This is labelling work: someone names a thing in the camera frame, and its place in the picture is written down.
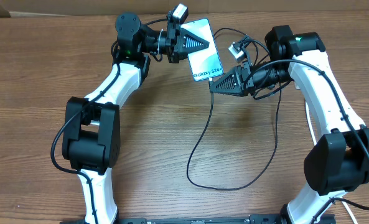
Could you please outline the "blue Galaxy smartphone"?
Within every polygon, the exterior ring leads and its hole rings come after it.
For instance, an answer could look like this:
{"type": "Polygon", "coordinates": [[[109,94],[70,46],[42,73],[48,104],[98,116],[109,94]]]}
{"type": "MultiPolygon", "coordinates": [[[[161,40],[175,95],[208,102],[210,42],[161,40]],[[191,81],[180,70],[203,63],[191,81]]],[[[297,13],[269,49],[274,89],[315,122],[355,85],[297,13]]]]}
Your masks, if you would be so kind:
{"type": "Polygon", "coordinates": [[[193,79],[199,82],[222,75],[222,63],[213,39],[209,20],[203,18],[197,21],[188,22],[182,24],[181,28],[208,42],[208,47],[206,49],[188,54],[193,79]]]}

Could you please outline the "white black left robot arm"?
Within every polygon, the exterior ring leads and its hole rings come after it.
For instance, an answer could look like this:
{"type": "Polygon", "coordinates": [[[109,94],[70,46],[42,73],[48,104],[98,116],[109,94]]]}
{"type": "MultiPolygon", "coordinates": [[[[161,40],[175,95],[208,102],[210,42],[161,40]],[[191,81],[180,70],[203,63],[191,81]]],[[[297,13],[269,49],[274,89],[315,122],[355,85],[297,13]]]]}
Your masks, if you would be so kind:
{"type": "Polygon", "coordinates": [[[151,59],[168,58],[170,63],[192,58],[213,46],[208,19],[186,22],[187,14],[169,12],[167,27],[152,29],[139,16],[126,12],[117,17],[117,38],[111,46],[111,72],[93,92],[71,97],[65,123],[57,133],[69,173],[82,185],[86,214],[80,223],[118,223],[119,211],[113,197],[112,168],[120,150],[120,109],[147,78],[151,59]]]}

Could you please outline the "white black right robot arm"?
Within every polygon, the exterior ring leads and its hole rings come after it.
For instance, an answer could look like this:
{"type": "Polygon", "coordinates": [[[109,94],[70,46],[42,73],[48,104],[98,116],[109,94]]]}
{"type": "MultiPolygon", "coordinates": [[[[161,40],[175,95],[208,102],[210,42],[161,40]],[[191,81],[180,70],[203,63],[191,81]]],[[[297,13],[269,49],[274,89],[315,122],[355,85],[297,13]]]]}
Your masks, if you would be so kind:
{"type": "Polygon", "coordinates": [[[304,159],[306,184],[277,215],[252,215],[251,223],[333,223],[327,209],[369,182],[369,127],[352,109],[315,32],[273,27],[264,38],[270,60],[237,66],[210,85],[212,93],[256,95],[295,83],[316,124],[318,140],[304,159]]]}

